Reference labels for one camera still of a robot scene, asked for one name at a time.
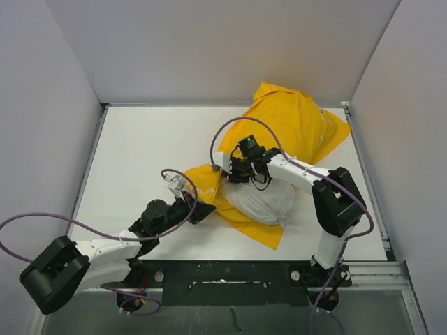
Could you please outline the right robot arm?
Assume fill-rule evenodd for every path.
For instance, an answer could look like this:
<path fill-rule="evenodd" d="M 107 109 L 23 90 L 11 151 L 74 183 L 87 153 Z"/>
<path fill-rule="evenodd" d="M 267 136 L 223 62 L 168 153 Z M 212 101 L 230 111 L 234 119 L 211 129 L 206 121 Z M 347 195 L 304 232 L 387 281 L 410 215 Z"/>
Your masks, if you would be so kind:
<path fill-rule="evenodd" d="M 311 268 L 315 283 L 327 285 L 336 277 L 335 265 L 345 239 L 360 222 L 366 204 L 350 172 L 327 170 L 288 155 L 282 147 L 266 149 L 250 135 L 236 145 L 241 157 L 217 152 L 213 161 L 222 170 L 223 197 L 258 223 L 278 225 L 291 213 L 295 190 L 312 196 L 322 229 L 316 262 Z"/>

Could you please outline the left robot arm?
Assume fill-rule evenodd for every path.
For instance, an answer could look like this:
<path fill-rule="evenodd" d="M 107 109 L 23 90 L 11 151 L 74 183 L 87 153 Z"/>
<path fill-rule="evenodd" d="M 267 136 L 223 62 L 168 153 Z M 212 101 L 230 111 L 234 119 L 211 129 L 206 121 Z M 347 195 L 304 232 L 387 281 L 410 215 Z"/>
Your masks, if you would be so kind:
<path fill-rule="evenodd" d="M 215 209 L 188 193 L 172 204 L 152 200 L 116 239 L 56 238 L 20 274 L 19 281 L 44 315 L 61 309 L 75 294 L 102 284 L 122 282 L 133 287 L 142 278 L 138 258 L 159 244 L 159 235 L 182 221 L 195 225 Z"/>

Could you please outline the yellow printed pillowcase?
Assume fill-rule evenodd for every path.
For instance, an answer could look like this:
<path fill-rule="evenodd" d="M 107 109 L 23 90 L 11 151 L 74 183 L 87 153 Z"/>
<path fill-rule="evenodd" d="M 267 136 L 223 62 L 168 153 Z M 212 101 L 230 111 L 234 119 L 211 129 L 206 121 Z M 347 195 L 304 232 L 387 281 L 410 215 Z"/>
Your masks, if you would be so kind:
<path fill-rule="evenodd" d="M 238 141 L 253 135 L 267 149 L 283 147 L 297 159 L 315 165 L 350 134 L 350 126 L 337 115 L 319 107 L 314 99 L 296 89 L 261 83 L 254 102 L 224 135 L 219 150 L 229 154 Z M 216 207 L 217 214 L 230 226 L 249 238 L 276 249 L 284 229 L 281 225 L 258 223 L 234 208 L 222 195 L 218 172 L 205 164 L 187 170 L 199 198 Z"/>

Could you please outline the white pillow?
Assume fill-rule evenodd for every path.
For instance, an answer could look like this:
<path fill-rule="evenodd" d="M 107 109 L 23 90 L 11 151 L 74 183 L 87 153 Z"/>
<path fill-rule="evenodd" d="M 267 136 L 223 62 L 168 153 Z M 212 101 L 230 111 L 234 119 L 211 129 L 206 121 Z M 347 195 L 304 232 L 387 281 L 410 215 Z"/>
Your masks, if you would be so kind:
<path fill-rule="evenodd" d="M 294 187 L 279 179 L 273 179 L 266 189 L 257 181 L 254 184 L 223 181 L 220 190 L 234 208 L 266 225 L 281 225 L 289 219 L 296 197 Z"/>

